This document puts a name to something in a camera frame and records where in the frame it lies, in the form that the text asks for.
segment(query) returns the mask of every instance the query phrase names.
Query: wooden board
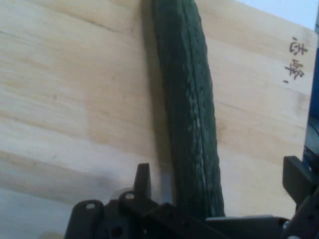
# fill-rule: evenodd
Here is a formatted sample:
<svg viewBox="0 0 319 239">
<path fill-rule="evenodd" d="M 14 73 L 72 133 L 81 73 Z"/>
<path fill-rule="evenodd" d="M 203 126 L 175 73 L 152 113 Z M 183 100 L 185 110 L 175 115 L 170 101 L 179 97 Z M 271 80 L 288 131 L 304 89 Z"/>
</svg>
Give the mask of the wooden board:
<svg viewBox="0 0 319 239">
<path fill-rule="evenodd" d="M 226 215 L 290 217 L 282 161 L 303 152 L 317 36 L 241 3 L 196 2 Z M 0 238 L 63 238 L 75 203 L 107 203 L 141 162 L 153 199 L 172 201 L 149 1 L 1 0 L 0 75 Z"/>
</svg>

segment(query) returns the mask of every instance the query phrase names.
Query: mounting hole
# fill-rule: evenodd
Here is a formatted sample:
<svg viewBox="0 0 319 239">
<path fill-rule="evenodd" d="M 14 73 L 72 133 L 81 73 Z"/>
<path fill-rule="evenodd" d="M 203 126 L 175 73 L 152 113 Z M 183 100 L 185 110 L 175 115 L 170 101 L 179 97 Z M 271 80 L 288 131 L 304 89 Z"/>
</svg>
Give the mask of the mounting hole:
<svg viewBox="0 0 319 239">
<path fill-rule="evenodd" d="M 126 195 L 125 195 L 125 198 L 126 199 L 134 199 L 134 194 L 133 193 L 127 193 Z"/>
<path fill-rule="evenodd" d="M 182 221 L 181 224 L 182 224 L 184 227 L 189 228 L 189 223 L 188 223 L 188 222 Z"/>
<path fill-rule="evenodd" d="M 311 222 L 313 219 L 315 219 L 314 215 L 310 214 L 310 215 L 308 216 L 308 221 Z"/>
<path fill-rule="evenodd" d="M 123 230 L 121 227 L 115 227 L 112 229 L 112 237 L 119 238 L 123 234 Z"/>
<path fill-rule="evenodd" d="M 95 208 L 95 203 L 88 203 L 86 206 L 85 206 L 86 209 L 93 209 Z"/>
</svg>

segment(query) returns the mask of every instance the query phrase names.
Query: green cucumber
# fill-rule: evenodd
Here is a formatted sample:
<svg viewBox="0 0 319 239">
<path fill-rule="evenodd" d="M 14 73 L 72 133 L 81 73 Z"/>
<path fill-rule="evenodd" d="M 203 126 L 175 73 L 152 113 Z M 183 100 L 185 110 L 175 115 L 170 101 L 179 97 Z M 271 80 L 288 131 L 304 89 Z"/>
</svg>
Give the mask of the green cucumber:
<svg viewBox="0 0 319 239">
<path fill-rule="evenodd" d="M 199 219 L 224 216 L 207 46 L 194 0 L 153 0 L 176 203 Z"/>
</svg>

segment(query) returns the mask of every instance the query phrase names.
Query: wood grain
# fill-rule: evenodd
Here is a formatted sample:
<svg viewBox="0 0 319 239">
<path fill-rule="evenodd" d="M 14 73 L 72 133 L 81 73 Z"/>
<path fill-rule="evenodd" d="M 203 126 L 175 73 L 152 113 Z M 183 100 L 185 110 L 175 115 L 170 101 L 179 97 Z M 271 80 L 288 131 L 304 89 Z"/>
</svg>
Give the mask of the wood grain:
<svg viewBox="0 0 319 239">
<path fill-rule="evenodd" d="M 317 36 L 230 0 L 196 3 L 226 215 L 290 217 L 282 161 L 302 155 Z M 141 162 L 153 198 L 172 201 L 156 43 L 145 32 L 140 0 L 0 1 L 0 238 L 61 238 L 73 204 L 107 203 Z M 292 37 L 308 49 L 295 81 L 284 68 Z"/>
</svg>

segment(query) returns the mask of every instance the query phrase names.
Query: blue object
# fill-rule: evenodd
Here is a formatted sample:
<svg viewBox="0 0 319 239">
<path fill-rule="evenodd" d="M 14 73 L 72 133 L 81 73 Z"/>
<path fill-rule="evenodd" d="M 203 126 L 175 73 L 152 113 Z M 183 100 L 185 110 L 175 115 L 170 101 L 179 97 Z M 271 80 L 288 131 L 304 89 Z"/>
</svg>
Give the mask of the blue object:
<svg viewBox="0 0 319 239">
<path fill-rule="evenodd" d="M 319 119 L 319 54 L 317 49 L 313 91 L 311 94 L 309 115 Z"/>
</svg>

